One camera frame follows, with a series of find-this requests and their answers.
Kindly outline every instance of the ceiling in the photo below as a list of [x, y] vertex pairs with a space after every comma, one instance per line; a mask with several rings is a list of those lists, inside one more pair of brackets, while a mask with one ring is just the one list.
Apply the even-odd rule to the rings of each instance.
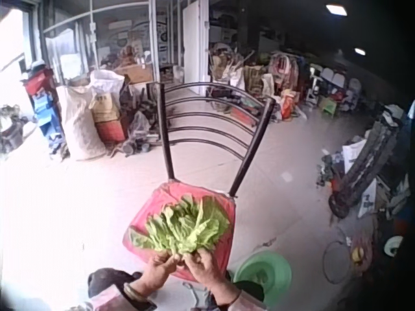
[[[260, 5], [261, 19], [288, 37], [302, 42], [311, 52], [336, 53], [415, 96], [411, 56], [411, 11], [393, 0], [252, 0]], [[343, 5], [348, 16], [335, 16], [327, 4]], [[222, 0], [216, 7], [237, 10], [237, 0]], [[355, 53], [359, 47], [366, 56]]]

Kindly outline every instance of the white floor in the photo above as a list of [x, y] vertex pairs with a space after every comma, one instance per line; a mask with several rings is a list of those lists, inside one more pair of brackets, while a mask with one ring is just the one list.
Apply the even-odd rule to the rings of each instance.
[[[209, 109], [202, 105], [193, 103], [190, 109]], [[223, 121], [195, 118], [180, 124], [214, 125], [247, 139]], [[334, 152], [362, 133], [357, 124], [356, 118], [330, 119], [319, 111], [308, 121], [270, 124], [238, 191], [230, 269], [271, 241], [269, 249], [282, 254], [292, 268], [291, 288], [276, 310], [322, 310], [341, 289], [325, 280], [322, 253], [338, 238], [336, 225], [352, 235], [357, 224], [353, 217], [347, 225], [330, 227], [329, 190], [316, 188], [316, 165], [323, 149]], [[161, 148], [128, 158], [117, 154], [49, 165], [30, 144], [36, 135], [1, 167], [3, 281], [27, 298], [19, 303], [21, 310], [46, 310], [39, 298], [59, 310], [86, 298], [88, 275], [96, 269], [141, 269], [143, 264], [123, 247], [121, 238], [167, 176]], [[240, 164], [224, 150], [204, 144], [176, 145], [172, 156], [178, 179], [218, 190], [229, 190]], [[190, 292], [174, 278], [155, 300], [159, 310], [168, 304], [169, 310], [193, 306]]]

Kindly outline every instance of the green leaf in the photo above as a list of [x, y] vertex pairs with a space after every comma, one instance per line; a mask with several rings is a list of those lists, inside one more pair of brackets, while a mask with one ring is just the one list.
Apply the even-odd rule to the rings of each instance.
[[194, 200], [186, 194], [177, 204], [168, 204], [159, 215], [148, 218], [148, 236], [131, 229], [130, 239], [138, 248], [191, 253], [201, 247], [213, 249], [229, 224], [216, 200], [208, 196]]
[[133, 228], [128, 228], [131, 244], [137, 248], [154, 249], [154, 244], [147, 236], [138, 233]]

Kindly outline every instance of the sleeve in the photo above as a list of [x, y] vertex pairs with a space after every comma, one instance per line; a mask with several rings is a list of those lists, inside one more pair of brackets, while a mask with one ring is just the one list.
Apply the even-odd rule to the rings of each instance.
[[145, 311], [132, 306], [115, 285], [68, 311]]
[[251, 295], [241, 292], [235, 302], [229, 306], [228, 311], [264, 311], [267, 307]]

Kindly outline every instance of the human hand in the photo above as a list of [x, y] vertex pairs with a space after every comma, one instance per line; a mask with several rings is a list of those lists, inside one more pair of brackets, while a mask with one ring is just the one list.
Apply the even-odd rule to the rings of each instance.
[[159, 290], [166, 283], [169, 275], [176, 271], [180, 256], [170, 256], [167, 252], [158, 253], [148, 261], [143, 275], [130, 286], [144, 297]]
[[226, 280], [206, 249], [198, 249], [194, 255], [185, 254], [183, 258], [193, 277], [212, 292], [218, 306], [230, 305], [239, 297], [241, 291]]

